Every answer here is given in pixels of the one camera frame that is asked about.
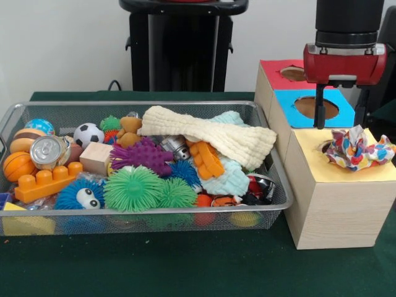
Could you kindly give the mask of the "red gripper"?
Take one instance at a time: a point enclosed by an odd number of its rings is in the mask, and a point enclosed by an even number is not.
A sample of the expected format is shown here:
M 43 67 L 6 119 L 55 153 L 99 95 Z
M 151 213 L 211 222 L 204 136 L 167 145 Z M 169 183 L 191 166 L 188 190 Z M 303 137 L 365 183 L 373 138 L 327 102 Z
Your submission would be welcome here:
M 303 52 L 304 75 L 316 85 L 314 127 L 325 125 L 324 89 L 335 82 L 354 83 L 357 86 L 376 85 L 385 70 L 387 49 L 382 43 L 372 48 L 321 48 L 308 43 Z M 370 89 L 361 87 L 355 106 L 355 126 L 363 125 Z

